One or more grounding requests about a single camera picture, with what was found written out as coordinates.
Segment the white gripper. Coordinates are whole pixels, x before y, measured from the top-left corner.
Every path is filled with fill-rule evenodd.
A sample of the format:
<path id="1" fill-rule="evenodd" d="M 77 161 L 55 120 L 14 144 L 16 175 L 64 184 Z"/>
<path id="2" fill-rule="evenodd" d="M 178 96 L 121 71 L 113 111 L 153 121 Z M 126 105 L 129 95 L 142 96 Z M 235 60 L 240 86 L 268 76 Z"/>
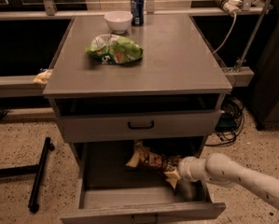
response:
<path id="1" fill-rule="evenodd" d="M 164 173 L 166 181 L 175 189 L 177 182 L 182 178 L 189 182 L 208 180 L 209 174 L 206 171 L 205 164 L 205 159 L 186 157 L 179 162 L 177 166 L 178 171 L 174 169 Z"/>

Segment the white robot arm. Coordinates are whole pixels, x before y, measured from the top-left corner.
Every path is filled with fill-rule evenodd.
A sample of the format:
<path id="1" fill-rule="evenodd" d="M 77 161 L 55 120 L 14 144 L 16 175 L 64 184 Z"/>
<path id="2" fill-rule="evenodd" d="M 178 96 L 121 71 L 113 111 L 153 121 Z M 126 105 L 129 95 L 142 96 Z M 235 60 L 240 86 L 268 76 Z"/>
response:
<path id="1" fill-rule="evenodd" d="M 279 179 L 243 167 L 224 154 L 172 157 L 165 162 L 163 172 L 174 188 L 179 180 L 201 180 L 221 187 L 240 185 L 279 210 Z"/>

